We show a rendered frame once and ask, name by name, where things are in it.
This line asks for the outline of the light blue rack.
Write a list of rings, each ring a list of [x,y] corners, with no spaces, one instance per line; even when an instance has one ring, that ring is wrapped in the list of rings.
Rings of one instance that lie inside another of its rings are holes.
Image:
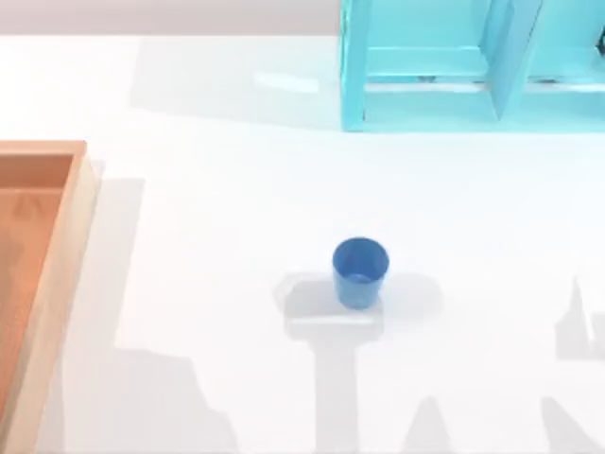
[[[340,0],[347,131],[605,132],[605,0]]]

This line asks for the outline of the blue cup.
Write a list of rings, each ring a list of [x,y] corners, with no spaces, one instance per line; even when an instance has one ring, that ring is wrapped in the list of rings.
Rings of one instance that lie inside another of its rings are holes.
[[[357,236],[342,241],[332,256],[338,300],[354,310],[373,306],[378,301],[389,264],[387,250],[374,239]]]

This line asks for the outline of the shallow salmon-coloured box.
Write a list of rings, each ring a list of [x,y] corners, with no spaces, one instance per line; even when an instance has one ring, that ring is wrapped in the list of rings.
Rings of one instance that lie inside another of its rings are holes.
[[[76,140],[0,140],[0,454],[34,454],[94,216]]]

